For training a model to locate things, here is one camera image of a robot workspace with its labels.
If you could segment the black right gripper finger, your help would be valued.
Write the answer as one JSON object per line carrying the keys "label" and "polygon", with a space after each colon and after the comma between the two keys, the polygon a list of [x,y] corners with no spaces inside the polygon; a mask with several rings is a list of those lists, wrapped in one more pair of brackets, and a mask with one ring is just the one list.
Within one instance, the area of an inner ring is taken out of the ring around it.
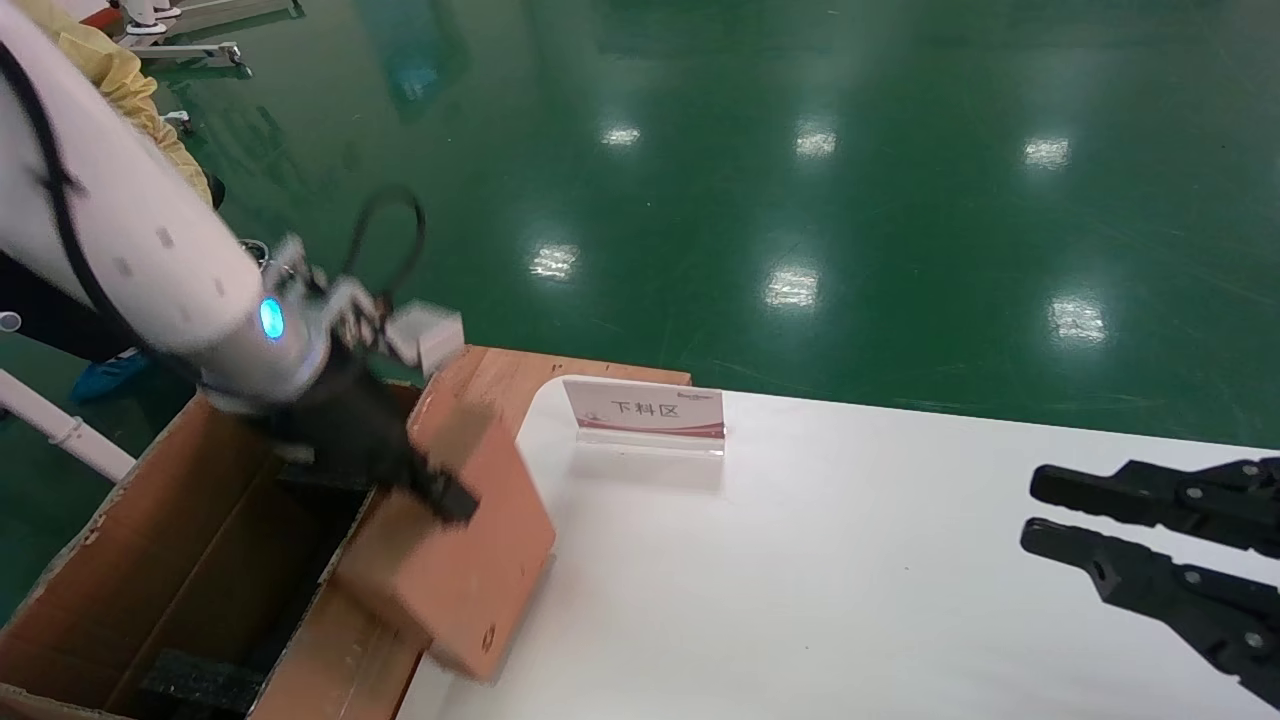
{"label": "black right gripper finger", "polygon": [[1025,523],[1020,546],[1084,571],[1103,603],[1164,624],[1216,671],[1277,708],[1277,588],[1042,518]]}
{"label": "black right gripper finger", "polygon": [[1175,533],[1279,556],[1279,460],[1239,460],[1196,471],[1132,460],[1108,477],[1042,465],[1030,496],[1043,503],[1165,527]]}

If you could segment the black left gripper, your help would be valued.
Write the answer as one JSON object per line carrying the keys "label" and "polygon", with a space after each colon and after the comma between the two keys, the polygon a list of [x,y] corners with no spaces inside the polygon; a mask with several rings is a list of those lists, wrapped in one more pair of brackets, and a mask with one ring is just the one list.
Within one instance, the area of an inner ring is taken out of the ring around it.
{"label": "black left gripper", "polygon": [[470,524],[479,500],[448,468],[428,464],[410,442],[408,411],[366,359],[333,345],[303,393],[273,406],[265,432],[289,462],[321,482],[367,493],[376,487],[410,489],[447,525]]}

